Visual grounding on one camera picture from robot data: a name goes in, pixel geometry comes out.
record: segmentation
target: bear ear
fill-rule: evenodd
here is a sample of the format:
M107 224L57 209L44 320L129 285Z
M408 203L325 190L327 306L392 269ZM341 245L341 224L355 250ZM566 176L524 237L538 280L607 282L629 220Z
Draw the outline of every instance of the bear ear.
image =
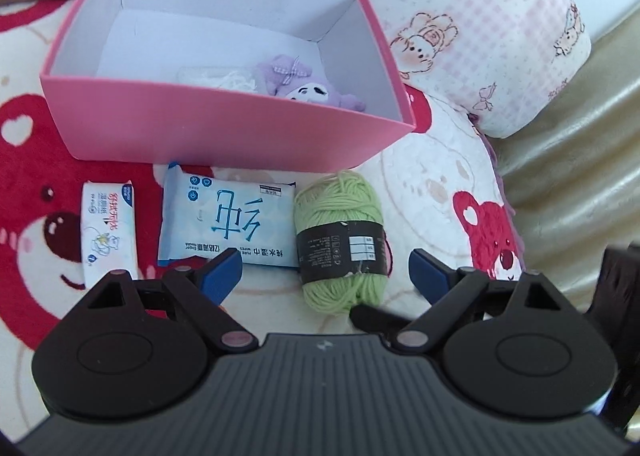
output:
M472 194L456 192L453 195L453 209L465 232L469 233L478 226L480 205Z
M27 115L8 118L0 126L2 140L14 147L20 147L26 142L31 136L31 131L33 131L33 118Z

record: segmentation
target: cartoon bear face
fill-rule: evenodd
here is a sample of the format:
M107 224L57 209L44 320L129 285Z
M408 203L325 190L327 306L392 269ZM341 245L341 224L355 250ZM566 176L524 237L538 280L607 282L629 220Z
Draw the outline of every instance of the cartoon bear face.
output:
M155 275L161 187L151 165L85 162L66 150L44 98L24 94L0 108L0 317L35 349L84 295L80 200L86 181L132 181L138 259Z
M492 279L519 279L522 269L504 207L493 201L480 205L468 192L454 194L453 207L469 236L474 268Z

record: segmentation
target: blue gripper pad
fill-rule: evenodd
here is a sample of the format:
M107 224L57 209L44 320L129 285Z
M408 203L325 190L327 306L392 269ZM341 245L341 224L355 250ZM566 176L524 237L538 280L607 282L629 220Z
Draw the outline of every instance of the blue gripper pad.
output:
M241 277L242 255L236 250L227 259L220 262L214 270L202 277L200 291L214 304L220 306L231 290L236 287Z
M461 278L456 270L421 248L415 248L409 255L409 279L431 305L442 299Z

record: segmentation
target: pink checkered pillow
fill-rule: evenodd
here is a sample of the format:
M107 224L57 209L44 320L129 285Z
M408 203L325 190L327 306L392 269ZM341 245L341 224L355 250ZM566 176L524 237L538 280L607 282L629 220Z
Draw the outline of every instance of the pink checkered pillow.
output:
M489 136L524 127L585 62L571 0L371 0L407 84L472 113Z

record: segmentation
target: green yarn ball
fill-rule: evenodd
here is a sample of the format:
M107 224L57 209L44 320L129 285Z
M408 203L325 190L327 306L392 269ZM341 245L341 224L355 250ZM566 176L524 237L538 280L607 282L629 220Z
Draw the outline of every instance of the green yarn ball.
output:
M296 233L338 221L384 224L378 195L369 182L354 171L327 176L300 191L294 203L293 219ZM314 310L329 314L348 313L356 304L379 306L386 280L386 275L357 273L308 282L302 290L306 303Z

